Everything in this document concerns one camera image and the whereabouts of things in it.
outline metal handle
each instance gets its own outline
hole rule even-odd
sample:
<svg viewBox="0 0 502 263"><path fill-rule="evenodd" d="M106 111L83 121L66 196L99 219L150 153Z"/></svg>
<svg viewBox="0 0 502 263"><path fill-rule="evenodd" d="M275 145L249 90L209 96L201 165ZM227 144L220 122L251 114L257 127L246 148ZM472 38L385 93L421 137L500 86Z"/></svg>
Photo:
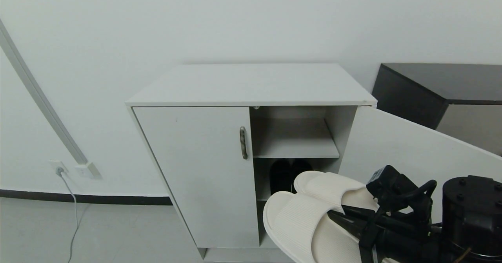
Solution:
<svg viewBox="0 0 502 263"><path fill-rule="evenodd" d="M246 128L245 127L240 127L239 135L240 135L240 150L242 151L242 158L244 158L244 160L247 160Z"/></svg>

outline gray cord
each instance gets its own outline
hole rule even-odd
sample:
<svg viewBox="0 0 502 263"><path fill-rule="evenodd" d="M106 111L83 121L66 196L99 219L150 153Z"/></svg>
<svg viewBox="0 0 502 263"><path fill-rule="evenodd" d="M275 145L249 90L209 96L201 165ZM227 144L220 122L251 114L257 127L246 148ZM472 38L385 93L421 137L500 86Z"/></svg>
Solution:
<svg viewBox="0 0 502 263"><path fill-rule="evenodd" d="M75 223L77 225L77 228L75 229L75 232L73 233L73 237L71 238L71 242L70 242L70 258L68 259L68 263L70 263L71 257L73 255L73 240L75 239L75 235L77 234L78 227L80 226L80 223L78 222L78 216L77 216L77 198L71 192L70 187L68 186L68 183L66 183L66 180L64 179L63 175L61 174L62 172L64 172L63 168L57 168L56 175L58 175L64 181L66 188L68 189L71 196L73 197L73 201L75 203Z"/></svg>

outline gray floor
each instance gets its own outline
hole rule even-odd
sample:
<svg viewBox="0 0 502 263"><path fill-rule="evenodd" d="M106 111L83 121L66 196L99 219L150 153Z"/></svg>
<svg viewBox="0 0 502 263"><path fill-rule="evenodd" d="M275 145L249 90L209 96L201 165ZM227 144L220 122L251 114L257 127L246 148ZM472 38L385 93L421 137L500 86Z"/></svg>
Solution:
<svg viewBox="0 0 502 263"><path fill-rule="evenodd" d="M72 263L202 263L172 206L78 204ZM0 262L66 263L73 203L0 198Z"/></svg>

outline white cabinet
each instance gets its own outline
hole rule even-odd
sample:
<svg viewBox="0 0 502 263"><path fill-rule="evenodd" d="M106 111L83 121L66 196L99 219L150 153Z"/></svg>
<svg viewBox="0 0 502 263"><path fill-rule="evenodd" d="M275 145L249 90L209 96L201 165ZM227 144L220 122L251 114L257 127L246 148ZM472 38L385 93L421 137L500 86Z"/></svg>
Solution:
<svg viewBox="0 0 502 263"><path fill-rule="evenodd" d="M502 177L502 158L375 109L337 64L179 66L127 105L205 261L288 262L261 213L275 159L359 181L387 164L417 184Z"/></svg>
<svg viewBox="0 0 502 263"><path fill-rule="evenodd" d="M240 147L240 127L250 128L249 108L134 112L197 245L257 247L253 158L244 159Z"/></svg>

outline open cabinet door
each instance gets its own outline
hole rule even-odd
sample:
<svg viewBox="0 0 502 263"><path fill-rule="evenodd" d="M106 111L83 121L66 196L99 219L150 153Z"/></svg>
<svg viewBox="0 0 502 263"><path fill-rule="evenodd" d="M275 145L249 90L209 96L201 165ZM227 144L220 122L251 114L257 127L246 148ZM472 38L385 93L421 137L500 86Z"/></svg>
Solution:
<svg viewBox="0 0 502 263"><path fill-rule="evenodd" d="M421 186L438 182L432 199L432 221L441 222L442 187L454 177L478 175L502 179L502 157L453 137L380 111L357 109L340 165L340 175L366 183L385 165L392 165Z"/></svg>

